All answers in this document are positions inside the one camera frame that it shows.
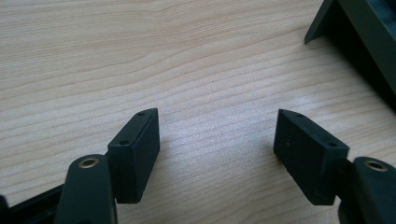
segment dark object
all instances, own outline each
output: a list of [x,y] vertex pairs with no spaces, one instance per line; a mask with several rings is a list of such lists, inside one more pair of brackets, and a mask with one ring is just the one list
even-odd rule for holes
[[138,203],[160,151],[158,110],[141,111],[103,155],[81,157],[64,185],[13,207],[0,197],[0,223],[117,223],[117,203]]
[[395,2],[325,0],[304,41],[328,36],[396,111]]
[[396,170],[372,158],[347,160],[348,146],[304,115],[280,109],[274,152],[314,205],[342,200],[341,223],[396,223]]

